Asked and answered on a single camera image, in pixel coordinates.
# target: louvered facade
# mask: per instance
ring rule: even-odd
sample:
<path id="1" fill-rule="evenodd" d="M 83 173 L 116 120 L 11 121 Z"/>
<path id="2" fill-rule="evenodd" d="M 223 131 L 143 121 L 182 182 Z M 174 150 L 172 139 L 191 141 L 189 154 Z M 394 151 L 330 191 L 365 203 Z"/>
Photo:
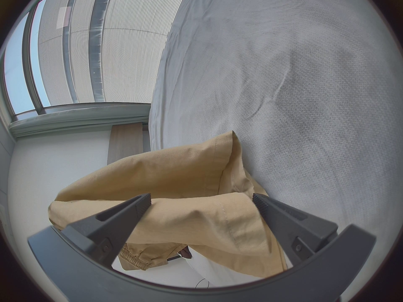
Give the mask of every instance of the louvered facade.
<path id="1" fill-rule="evenodd" d="M 51 105 L 151 103 L 181 0 L 46 0 L 38 55 Z"/>

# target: white bedspread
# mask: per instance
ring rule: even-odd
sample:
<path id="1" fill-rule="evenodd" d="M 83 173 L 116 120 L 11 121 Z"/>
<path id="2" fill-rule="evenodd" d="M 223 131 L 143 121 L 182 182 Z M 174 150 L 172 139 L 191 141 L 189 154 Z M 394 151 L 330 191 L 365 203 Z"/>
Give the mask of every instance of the white bedspread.
<path id="1" fill-rule="evenodd" d="M 367 0 L 183 0 L 149 116 L 152 150 L 228 130 L 268 194 L 377 236 L 403 223 L 403 59 Z"/>

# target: khaki fabric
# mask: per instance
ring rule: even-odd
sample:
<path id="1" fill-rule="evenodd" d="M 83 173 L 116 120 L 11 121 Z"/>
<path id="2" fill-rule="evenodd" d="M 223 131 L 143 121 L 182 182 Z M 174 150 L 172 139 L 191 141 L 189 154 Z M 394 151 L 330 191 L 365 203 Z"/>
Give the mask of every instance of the khaki fabric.
<path id="1" fill-rule="evenodd" d="M 280 245 L 252 202 L 266 194 L 244 170 L 233 131 L 204 143 L 123 158 L 61 190 L 51 222 L 67 224 L 151 193 L 152 205 L 119 254 L 124 269 L 166 264 L 186 245 L 234 271 L 268 277 L 285 270 Z"/>

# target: light green curtain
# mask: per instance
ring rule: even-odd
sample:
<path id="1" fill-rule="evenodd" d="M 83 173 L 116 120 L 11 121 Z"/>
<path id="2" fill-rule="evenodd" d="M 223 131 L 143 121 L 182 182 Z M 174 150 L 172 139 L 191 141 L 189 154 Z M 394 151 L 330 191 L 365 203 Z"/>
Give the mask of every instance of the light green curtain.
<path id="1" fill-rule="evenodd" d="M 15 138 L 35 134 L 148 122 L 150 104 L 119 104 L 95 108 L 69 109 L 12 122 Z"/>

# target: sky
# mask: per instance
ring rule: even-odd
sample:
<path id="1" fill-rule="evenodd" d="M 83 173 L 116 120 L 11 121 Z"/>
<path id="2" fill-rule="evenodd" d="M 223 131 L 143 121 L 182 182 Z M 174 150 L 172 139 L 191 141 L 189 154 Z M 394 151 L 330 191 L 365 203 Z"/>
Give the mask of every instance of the sky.
<path id="1" fill-rule="evenodd" d="M 31 31 L 31 66 L 35 85 L 39 98 L 44 107 L 50 106 L 48 96 L 42 82 L 42 76 L 39 70 L 38 59 L 38 31 L 39 22 L 42 15 L 43 6 L 46 0 L 42 0 L 37 8 L 33 19 Z M 24 71 L 22 65 L 22 40 L 26 15 L 17 25 L 14 33 L 10 37 L 4 56 L 4 74 L 6 87 L 11 106 L 16 114 L 34 109 L 31 98 L 25 83 Z"/>

